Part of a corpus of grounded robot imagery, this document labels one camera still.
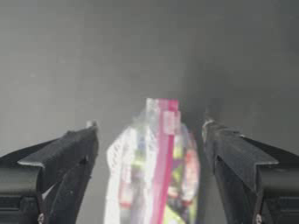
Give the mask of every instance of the screw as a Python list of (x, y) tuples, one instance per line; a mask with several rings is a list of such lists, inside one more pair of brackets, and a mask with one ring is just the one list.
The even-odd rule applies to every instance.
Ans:
[(261, 224), (261, 223), (263, 223), (261, 215), (257, 214), (256, 215), (256, 224)]
[(39, 221), (39, 224), (44, 223), (44, 215), (43, 215), (43, 213), (39, 215), (37, 221)]

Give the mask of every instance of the plastic bag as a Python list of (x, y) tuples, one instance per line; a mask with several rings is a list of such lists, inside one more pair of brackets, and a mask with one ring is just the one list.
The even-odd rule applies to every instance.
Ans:
[(107, 151), (105, 224), (189, 224), (196, 218), (200, 165), (179, 103), (148, 99)]

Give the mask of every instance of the clear plastic bag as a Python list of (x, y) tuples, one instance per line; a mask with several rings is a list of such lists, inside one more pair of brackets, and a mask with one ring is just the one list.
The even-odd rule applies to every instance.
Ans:
[(144, 113), (108, 148), (107, 161), (105, 224), (195, 221), (200, 167), (177, 101), (147, 100)]

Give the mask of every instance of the colorful packaging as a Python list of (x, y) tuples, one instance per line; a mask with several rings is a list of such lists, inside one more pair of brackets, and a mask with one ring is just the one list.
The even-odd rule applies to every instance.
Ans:
[(177, 101), (147, 100), (144, 113), (107, 151), (107, 162), (105, 224), (195, 222), (199, 159)]

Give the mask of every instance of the gray background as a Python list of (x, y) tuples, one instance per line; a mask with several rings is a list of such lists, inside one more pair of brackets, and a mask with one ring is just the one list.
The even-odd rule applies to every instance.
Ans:
[[(100, 126), (100, 153), (79, 223), (103, 219), (105, 149), (145, 105), (181, 101), (200, 137), (204, 107), (245, 135), (296, 150), (298, 1), (3, 0), (1, 155)], [(205, 165), (199, 223), (224, 224)]]

